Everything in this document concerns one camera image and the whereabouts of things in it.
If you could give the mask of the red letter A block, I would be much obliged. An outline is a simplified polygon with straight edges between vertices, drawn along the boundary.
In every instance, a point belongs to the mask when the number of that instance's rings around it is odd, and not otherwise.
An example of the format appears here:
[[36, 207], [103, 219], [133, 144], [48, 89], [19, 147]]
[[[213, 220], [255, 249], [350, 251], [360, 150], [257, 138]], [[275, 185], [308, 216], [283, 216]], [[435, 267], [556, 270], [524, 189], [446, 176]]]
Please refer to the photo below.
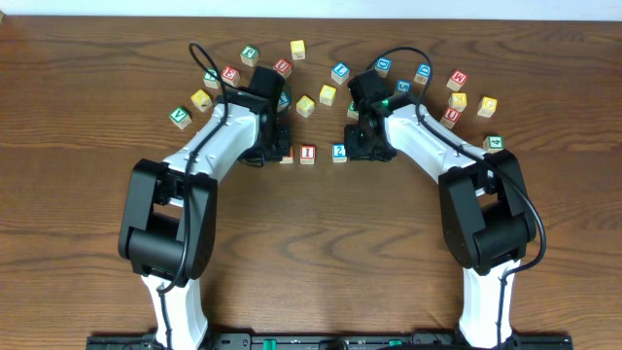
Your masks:
[[282, 157], [282, 164], [291, 164], [294, 162], [294, 147], [290, 146], [289, 153]]

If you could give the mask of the blue number 2 block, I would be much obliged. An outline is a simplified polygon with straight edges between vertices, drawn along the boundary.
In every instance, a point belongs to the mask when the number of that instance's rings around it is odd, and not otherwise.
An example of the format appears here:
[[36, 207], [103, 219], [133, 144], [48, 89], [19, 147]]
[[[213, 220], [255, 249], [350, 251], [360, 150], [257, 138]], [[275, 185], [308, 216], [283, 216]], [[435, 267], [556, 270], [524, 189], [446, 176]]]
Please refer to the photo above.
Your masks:
[[335, 143], [332, 145], [332, 161], [334, 163], [346, 162], [348, 160], [345, 145], [343, 143]]

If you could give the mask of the red letter I block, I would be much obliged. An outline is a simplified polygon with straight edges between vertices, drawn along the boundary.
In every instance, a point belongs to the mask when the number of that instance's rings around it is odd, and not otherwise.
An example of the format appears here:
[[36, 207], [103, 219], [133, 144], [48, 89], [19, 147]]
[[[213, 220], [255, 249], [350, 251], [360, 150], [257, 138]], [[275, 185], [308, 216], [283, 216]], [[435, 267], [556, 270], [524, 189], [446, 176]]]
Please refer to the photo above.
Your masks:
[[299, 159], [301, 164], [313, 165], [316, 159], [316, 147], [312, 145], [301, 145]]

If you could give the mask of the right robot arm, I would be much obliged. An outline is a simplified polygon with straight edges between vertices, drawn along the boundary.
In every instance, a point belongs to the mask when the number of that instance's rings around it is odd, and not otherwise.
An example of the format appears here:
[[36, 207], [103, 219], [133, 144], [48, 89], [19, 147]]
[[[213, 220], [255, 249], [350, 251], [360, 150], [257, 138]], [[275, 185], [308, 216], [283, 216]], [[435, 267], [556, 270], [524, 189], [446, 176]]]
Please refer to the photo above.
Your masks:
[[344, 130], [351, 160], [403, 152], [437, 183], [442, 233], [464, 273], [459, 330], [475, 348], [501, 348], [512, 329], [514, 276], [536, 236], [536, 215], [516, 157], [472, 146], [404, 93], [356, 97], [359, 121]]

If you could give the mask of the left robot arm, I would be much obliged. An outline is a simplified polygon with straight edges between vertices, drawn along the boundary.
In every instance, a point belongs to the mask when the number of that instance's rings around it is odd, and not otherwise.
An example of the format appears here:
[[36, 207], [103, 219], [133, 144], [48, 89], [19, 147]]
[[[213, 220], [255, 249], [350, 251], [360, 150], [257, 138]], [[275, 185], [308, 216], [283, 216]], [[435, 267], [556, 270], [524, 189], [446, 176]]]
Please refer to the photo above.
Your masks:
[[197, 349], [208, 330], [199, 278], [214, 247], [218, 185], [239, 159], [279, 161], [289, 129], [281, 92], [241, 88], [220, 96], [210, 120], [177, 153], [139, 160], [130, 175], [118, 250], [152, 297], [163, 349]]

